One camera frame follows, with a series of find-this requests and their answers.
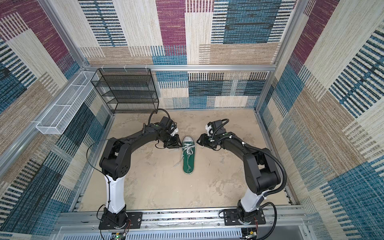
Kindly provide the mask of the green canvas sneaker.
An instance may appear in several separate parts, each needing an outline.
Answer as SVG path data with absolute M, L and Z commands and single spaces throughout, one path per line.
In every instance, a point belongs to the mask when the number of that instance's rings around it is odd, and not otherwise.
M 194 171 L 196 144 L 191 136 L 185 136 L 182 140 L 182 161 L 185 174 L 191 174 Z

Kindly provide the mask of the white shoelace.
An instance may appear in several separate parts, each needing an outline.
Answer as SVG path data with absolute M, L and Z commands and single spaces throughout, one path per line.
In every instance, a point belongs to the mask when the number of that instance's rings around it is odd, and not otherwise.
M 194 142 L 183 142 L 182 147 L 182 157 L 177 162 L 173 168 L 177 167 L 181 162 L 183 162 L 183 171 L 185 174 L 191 174 L 195 169 L 195 155 L 196 155 L 196 146 Z

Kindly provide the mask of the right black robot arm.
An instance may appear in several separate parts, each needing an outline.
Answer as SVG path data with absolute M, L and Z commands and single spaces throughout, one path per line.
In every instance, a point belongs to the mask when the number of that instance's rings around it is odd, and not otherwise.
M 262 202 L 267 196 L 279 193 L 286 187 L 286 170 L 267 148 L 251 146 L 233 133 L 225 133 L 221 137 L 202 134 L 197 143 L 213 150 L 220 146 L 243 161 L 248 189 L 237 206 L 241 224 L 250 224 L 261 212 Z

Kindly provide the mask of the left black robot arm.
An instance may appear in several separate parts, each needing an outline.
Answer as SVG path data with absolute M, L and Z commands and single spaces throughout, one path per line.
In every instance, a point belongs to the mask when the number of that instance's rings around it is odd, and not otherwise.
M 163 142 L 168 149 L 178 149 L 181 140 L 176 124 L 144 124 L 143 129 L 120 139 L 111 138 L 100 160 L 101 172 L 106 180 L 107 202 L 103 219 L 121 228 L 128 217 L 124 200 L 124 180 L 131 168 L 132 153 L 149 142 Z

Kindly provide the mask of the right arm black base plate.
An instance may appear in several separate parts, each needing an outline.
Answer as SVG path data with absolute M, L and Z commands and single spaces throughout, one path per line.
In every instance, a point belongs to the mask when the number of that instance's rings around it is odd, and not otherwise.
M 266 224 L 265 215 L 262 210 L 247 213 L 240 208 L 224 209 L 219 212 L 219 217 L 224 220 L 226 226 Z

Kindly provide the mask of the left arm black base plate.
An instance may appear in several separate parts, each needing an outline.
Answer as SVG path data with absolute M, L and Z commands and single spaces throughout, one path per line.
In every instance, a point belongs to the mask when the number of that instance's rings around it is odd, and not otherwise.
M 106 212 L 102 215 L 99 230 L 128 230 L 141 227 L 143 212 Z

